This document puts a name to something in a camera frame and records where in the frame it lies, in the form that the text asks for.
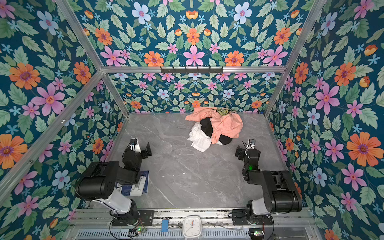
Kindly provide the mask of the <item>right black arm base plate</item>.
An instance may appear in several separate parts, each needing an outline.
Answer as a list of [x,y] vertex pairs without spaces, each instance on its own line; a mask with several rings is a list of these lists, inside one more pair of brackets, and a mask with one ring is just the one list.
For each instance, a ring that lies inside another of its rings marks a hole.
[[232,219],[234,226],[272,226],[273,220],[270,215],[254,215],[246,209],[233,209],[228,217]]

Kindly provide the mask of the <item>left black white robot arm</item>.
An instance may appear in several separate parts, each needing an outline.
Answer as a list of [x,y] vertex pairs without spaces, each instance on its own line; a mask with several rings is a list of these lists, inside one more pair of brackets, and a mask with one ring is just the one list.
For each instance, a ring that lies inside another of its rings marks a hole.
[[141,149],[137,139],[131,139],[122,155],[123,167],[119,161],[91,163],[81,174],[75,187],[78,198],[102,204],[110,209],[114,217],[113,226],[134,226],[140,221],[141,214],[134,200],[128,199],[116,187],[116,184],[130,185],[130,196],[143,194],[147,177],[141,175],[144,159],[152,156],[151,145],[147,143]]

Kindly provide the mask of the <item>white cloth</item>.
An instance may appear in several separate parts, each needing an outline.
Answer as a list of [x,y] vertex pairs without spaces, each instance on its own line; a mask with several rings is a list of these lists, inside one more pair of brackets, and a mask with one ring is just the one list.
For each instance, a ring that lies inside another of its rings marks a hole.
[[202,125],[197,122],[193,125],[188,141],[191,141],[191,146],[200,152],[205,152],[212,144],[211,137],[208,137],[201,129]]

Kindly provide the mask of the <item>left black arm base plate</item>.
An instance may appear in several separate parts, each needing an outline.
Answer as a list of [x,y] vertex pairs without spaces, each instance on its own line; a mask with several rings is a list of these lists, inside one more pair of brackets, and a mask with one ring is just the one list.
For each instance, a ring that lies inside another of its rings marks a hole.
[[112,214],[113,227],[129,227],[142,225],[144,227],[151,226],[154,220],[154,210],[138,210],[128,212],[126,214]]

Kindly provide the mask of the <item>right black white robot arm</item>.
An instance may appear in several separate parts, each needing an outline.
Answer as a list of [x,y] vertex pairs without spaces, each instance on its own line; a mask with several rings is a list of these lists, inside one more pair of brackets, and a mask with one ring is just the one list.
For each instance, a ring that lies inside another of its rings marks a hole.
[[243,162],[243,181],[262,187],[263,196],[250,200],[240,216],[252,225],[271,214],[300,212],[302,197],[288,171],[267,171],[259,168],[261,152],[251,146],[237,146],[235,157]]

